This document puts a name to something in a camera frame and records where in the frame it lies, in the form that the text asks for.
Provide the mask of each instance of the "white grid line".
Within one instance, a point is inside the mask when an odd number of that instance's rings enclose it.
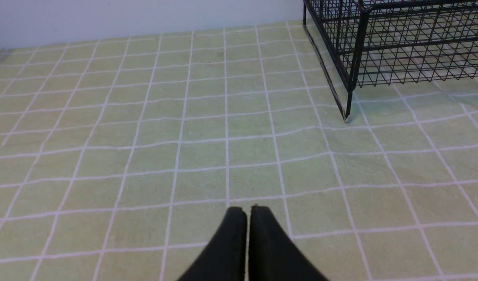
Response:
[[[60,59],[61,59],[62,57],[64,57],[64,54],[66,53],[66,50],[67,50],[67,46],[64,48],[64,51],[62,52],[62,55],[60,56],[59,60],[55,63],[55,67],[57,67],[57,66],[59,65]],[[46,84],[47,81],[48,81],[48,79],[45,79],[45,80],[43,81],[43,83],[42,83],[41,86],[39,87],[39,91],[43,89],[43,87],[45,86],[45,84]],[[37,94],[34,95],[34,97],[32,98],[32,100],[30,101],[30,103],[29,103],[28,106],[26,107],[27,110],[31,107],[31,105],[32,105],[32,103],[34,102],[34,100],[36,100],[36,97],[37,97]],[[17,120],[17,122],[16,122],[15,125],[13,126],[12,130],[10,131],[10,133],[5,137],[5,139],[3,140],[3,142],[2,142],[2,144],[1,144],[1,146],[0,146],[0,148],[3,147],[3,146],[5,145],[5,143],[8,141],[9,136],[11,135],[11,133],[12,133],[14,130],[16,130],[16,128],[18,127],[20,121],[23,119],[24,115],[25,115],[25,112],[22,113],[22,115],[20,116],[19,120]],[[57,119],[57,122],[55,123],[55,125],[59,123],[60,117],[61,117],[61,116],[59,116],[59,118]],[[40,148],[39,148],[39,151],[43,151],[43,146],[44,146],[44,143],[41,144],[41,146],[40,146]],[[39,156],[36,156],[36,158],[34,159],[34,162],[32,163],[32,165],[31,165],[31,167],[30,167],[30,169],[29,169],[27,175],[25,176],[23,182],[19,185],[19,188],[17,189],[17,191],[16,191],[14,197],[12,198],[12,201],[10,202],[10,204],[9,204],[9,206],[8,206],[8,209],[7,209],[7,212],[6,212],[6,214],[5,214],[5,218],[8,218],[8,217],[9,217],[10,212],[12,211],[12,208],[13,208],[13,205],[14,205],[15,201],[16,201],[17,198],[19,197],[19,194],[20,194],[22,188],[24,187],[25,183],[29,180],[29,177],[30,177],[30,175],[31,175],[31,173],[32,173],[32,168],[36,165],[36,163],[38,162],[38,160],[39,160]],[[0,222],[0,231],[1,231],[1,229],[3,228],[3,224],[5,224],[5,220],[2,220],[2,221]]]
[[[158,52],[159,52],[159,49],[161,48],[162,37],[163,37],[163,34],[161,34],[160,37],[159,37],[159,42],[158,42],[158,45],[157,45],[157,51]],[[154,67],[153,67],[153,70],[152,70],[152,75],[151,75],[151,78],[150,78],[150,82],[152,82],[153,77],[154,77],[155,66],[157,65],[158,57],[159,57],[159,54],[157,54],[155,56]],[[143,106],[142,111],[140,113],[139,120],[137,121],[137,130],[135,131],[135,137],[133,138],[133,143],[132,143],[132,146],[131,146],[130,156],[128,157],[128,162],[126,163],[126,165],[124,167],[123,179],[121,180],[121,187],[119,188],[119,192],[117,194],[116,202],[114,203],[114,209],[112,210],[112,215],[110,216],[109,226],[107,227],[107,231],[105,232],[105,237],[103,239],[103,244],[102,244],[102,252],[100,253],[100,257],[98,258],[98,262],[97,262],[96,267],[95,267],[95,271],[94,271],[94,275],[93,275],[93,281],[97,280],[98,274],[100,273],[100,265],[102,263],[103,256],[105,255],[105,250],[107,249],[107,244],[109,242],[110,231],[112,230],[112,225],[114,224],[114,218],[116,216],[117,207],[119,206],[119,202],[121,201],[121,196],[123,195],[123,190],[124,190],[124,185],[126,183],[126,177],[127,177],[127,174],[128,174],[128,169],[129,169],[130,163],[133,159],[133,153],[135,151],[135,145],[137,144],[137,139],[139,138],[140,124],[141,124],[141,120],[143,119],[144,112],[146,110],[146,105],[147,105],[149,95],[150,95],[150,86],[147,88],[144,106]]]
[[[130,44],[130,41],[128,40],[128,42],[126,43],[126,47],[125,47],[124,53],[126,53],[126,52],[128,51],[128,46],[129,46],[129,44]],[[98,46],[98,45],[95,45],[94,52],[93,52],[93,54],[91,55],[91,58],[94,57],[94,53],[95,53],[95,51],[96,51],[96,47],[97,47],[97,46]],[[116,82],[117,77],[118,77],[120,71],[121,71],[121,66],[119,66],[119,71],[116,73],[116,76],[114,77],[114,81],[112,82],[112,84],[114,84],[114,83]],[[79,84],[81,83],[82,77],[84,77],[84,75],[82,75],[81,78],[78,80],[78,83],[76,84],[77,86],[79,86]],[[103,113],[105,112],[105,107],[106,107],[106,106],[105,106],[105,103],[107,103],[107,100],[108,100],[108,98],[109,98],[111,92],[112,92],[112,88],[110,89],[109,93],[108,93],[107,96],[105,97],[104,106],[102,107],[102,110],[101,110],[100,114],[98,115],[98,118],[97,118],[97,120],[96,120],[96,123],[95,123],[95,125],[92,127],[92,129],[91,129],[91,131],[90,131],[90,134],[89,134],[89,137],[87,138],[86,142],[84,143],[84,147],[83,147],[83,149],[82,149],[81,152],[80,152],[80,155],[79,155],[79,158],[78,158],[78,162],[77,162],[76,167],[75,167],[74,172],[73,172],[73,178],[72,178],[71,181],[69,182],[69,186],[67,187],[67,190],[66,190],[66,192],[65,192],[65,194],[64,194],[64,197],[62,198],[62,201],[61,201],[61,203],[60,203],[60,205],[59,205],[59,208],[57,209],[57,210],[59,210],[59,211],[62,210],[62,208],[64,207],[64,205],[65,205],[65,203],[66,203],[66,201],[67,201],[67,197],[68,197],[69,193],[71,192],[71,189],[72,189],[73,184],[74,184],[75,177],[76,177],[77,174],[78,174],[79,167],[80,167],[80,164],[81,164],[81,162],[82,162],[82,157],[83,157],[84,152],[85,152],[85,150],[86,150],[85,148],[86,148],[86,146],[88,145],[89,140],[90,140],[91,137],[93,136],[93,133],[94,133],[94,131],[95,131],[96,126],[100,123],[100,119],[102,118],[102,115],[103,115]],[[30,278],[30,281],[34,281],[34,279],[36,278],[36,275],[37,275],[37,272],[38,272],[38,270],[39,270],[39,267],[41,266],[41,263],[42,263],[42,261],[43,261],[43,256],[46,254],[46,251],[48,250],[48,247],[50,246],[50,243],[51,243],[51,241],[52,241],[53,235],[54,235],[54,233],[55,233],[55,229],[57,228],[58,220],[59,220],[59,216],[56,215],[55,218],[53,219],[53,224],[52,224],[52,228],[51,228],[51,230],[50,230],[50,234],[48,235],[48,238],[46,239],[46,243],[44,244],[43,250],[41,251],[41,257],[39,258],[39,260],[38,260],[38,262],[37,262],[37,264],[36,264],[36,267],[34,268],[34,271],[32,272],[32,276],[31,276],[31,278]]]
[[[291,37],[291,39],[292,39],[291,29],[290,29],[290,26],[289,26],[288,23],[287,23],[287,30],[289,31],[289,37]],[[299,67],[299,69],[302,69],[301,61],[299,59],[299,55],[297,54],[297,49],[296,49],[296,45],[294,44],[294,41],[292,41],[292,45],[293,45],[293,48],[294,48],[294,52],[296,53],[296,59],[298,60],[298,67]],[[353,220],[353,215],[352,215],[352,212],[351,212],[351,209],[350,209],[350,203],[348,202],[348,198],[346,196],[346,190],[343,187],[344,186],[343,180],[341,179],[341,175],[339,174],[338,164],[337,164],[336,160],[334,159],[334,153],[331,151],[326,133],[323,130],[322,121],[320,119],[320,115],[319,115],[319,112],[317,110],[317,107],[315,106],[315,103],[313,101],[312,93],[310,92],[310,89],[308,88],[308,84],[306,82],[305,74],[303,72],[301,72],[301,76],[303,78],[303,82],[305,83],[306,91],[308,93],[308,97],[310,98],[310,102],[312,103],[312,107],[313,107],[315,116],[317,117],[317,122],[319,123],[319,127],[321,128],[321,134],[322,134],[322,137],[324,138],[327,150],[329,152],[328,154],[331,158],[334,173],[336,175],[336,179],[337,179],[338,184],[339,184],[339,189],[341,190],[341,194],[342,194],[342,197],[343,197],[343,200],[344,200],[344,203],[345,203],[346,214],[348,215],[348,221],[350,222],[350,226],[352,228],[352,233],[353,233],[353,235],[355,235],[355,240],[357,242],[357,246],[358,246],[359,251],[360,251],[360,256],[362,258],[362,263],[364,264],[364,267],[365,267],[365,270],[366,270],[367,279],[372,280],[371,269],[369,267],[369,263],[367,262],[367,257],[366,257],[365,251],[364,251],[364,247],[362,246],[362,241],[360,240],[360,236],[356,232],[357,227],[355,226],[355,222]]]
[[[261,58],[262,55],[261,55],[260,39],[259,39],[259,36],[258,36],[258,28],[256,26],[255,26],[255,32],[256,32],[256,41],[258,43],[258,54],[259,54],[259,57]],[[274,149],[275,149],[275,158],[277,160],[277,171],[279,173],[280,189],[281,189],[281,192],[282,192],[282,201],[284,203],[284,212],[285,212],[285,216],[286,216],[287,235],[292,240],[292,238],[293,238],[293,228],[291,226],[291,217],[289,215],[289,208],[287,206],[286,189],[285,189],[285,185],[284,185],[284,176],[282,175],[282,167],[281,167],[280,156],[279,156],[279,148],[277,146],[277,138],[275,137],[275,126],[274,126],[274,123],[273,123],[272,108],[271,108],[270,99],[269,99],[269,96],[268,96],[267,80],[266,80],[265,68],[263,67],[263,60],[262,59],[260,59],[260,66],[261,66],[261,73],[262,73],[262,76],[263,76],[263,87],[265,89],[265,98],[266,98],[267,107],[268,107],[268,116],[270,118],[270,129],[272,131],[272,135],[274,136],[273,137],[273,146],[274,146]]]
[[[194,32],[192,32],[192,37],[190,40],[190,56],[188,59],[188,64],[192,64],[192,47],[194,46]],[[183,101],[183,111],[181,114],[182,121],[180,122],[180,135],[178,137],[178,148],[176,149],[176,159],[175,159],[175,172],[173,174],[173,185],[171,187],[171,196],[169,199],[169,210],[168,210],[168,219],[166,221],[166,234],[164,237],[164,250],[162,253],[161,268],[159,274],[159,281],[164,281],[164,271],[166,269],[166,258],[168,255],[168,245],[169,245],[169,235],[171,232],[171,216],[173,215],[173,205],[176,191],[176,179],[178,178],[178,167],[180,165],[180,150],[182,145],[183,138],[183,127],[185,125],[185,112],[187,110],[187,97],[188,97],[188,88],[190,85],[190,68],[187,70],[187,85],[185,87],[185,100]]]

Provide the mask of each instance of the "floor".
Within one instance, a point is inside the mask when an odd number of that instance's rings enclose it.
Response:
[[[352,115],[298,21],[0,52],[0,281],[172,281],[255,203],[333,281],[478,280],[478,78]]]

